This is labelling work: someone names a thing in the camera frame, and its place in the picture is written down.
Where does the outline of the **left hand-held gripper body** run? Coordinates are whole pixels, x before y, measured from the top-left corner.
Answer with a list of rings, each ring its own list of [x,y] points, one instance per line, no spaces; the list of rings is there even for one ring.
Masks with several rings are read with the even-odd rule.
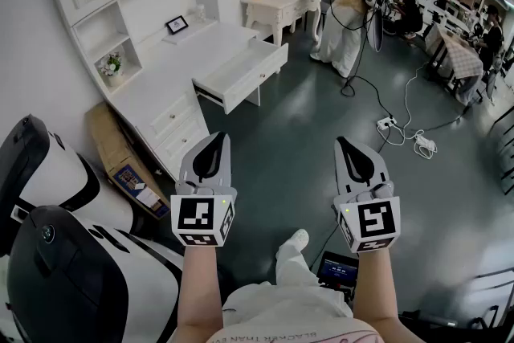
[[[170,198],[172,232],[185,247],[222,247],[235,218],[236,189],[179,181]]]

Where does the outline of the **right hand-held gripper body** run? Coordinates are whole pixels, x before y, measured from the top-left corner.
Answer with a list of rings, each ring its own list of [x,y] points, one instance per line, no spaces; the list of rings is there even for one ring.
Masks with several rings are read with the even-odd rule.
[[[334,199],[337,224],[352,253],[390,248],[401,234],[400,198],[391,181],[349,199]]]

